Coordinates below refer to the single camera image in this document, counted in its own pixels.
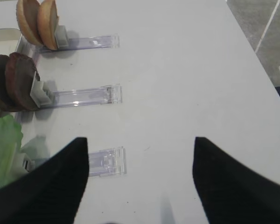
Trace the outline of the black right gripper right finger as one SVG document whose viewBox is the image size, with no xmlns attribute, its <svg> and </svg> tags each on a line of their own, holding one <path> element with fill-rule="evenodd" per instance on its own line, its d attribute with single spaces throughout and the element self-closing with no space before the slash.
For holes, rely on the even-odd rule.
<svg viewBox="0 0 280 224">
<path fill-rule="evenodd" d="M 210 224 L 280 224 L 280 185 L 196 137 L 192 176 Z"/>
</svg>

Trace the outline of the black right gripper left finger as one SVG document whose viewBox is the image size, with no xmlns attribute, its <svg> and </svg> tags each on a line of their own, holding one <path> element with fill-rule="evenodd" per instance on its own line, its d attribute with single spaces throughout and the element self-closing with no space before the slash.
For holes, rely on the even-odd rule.
<svg viewBox="0 0 280 224">
<path fill-rule="evenodd" d="M 89 176 L 88 142 L 77 137 L 0 189 L 0 224 L 74 223 Z"/>
</svg>

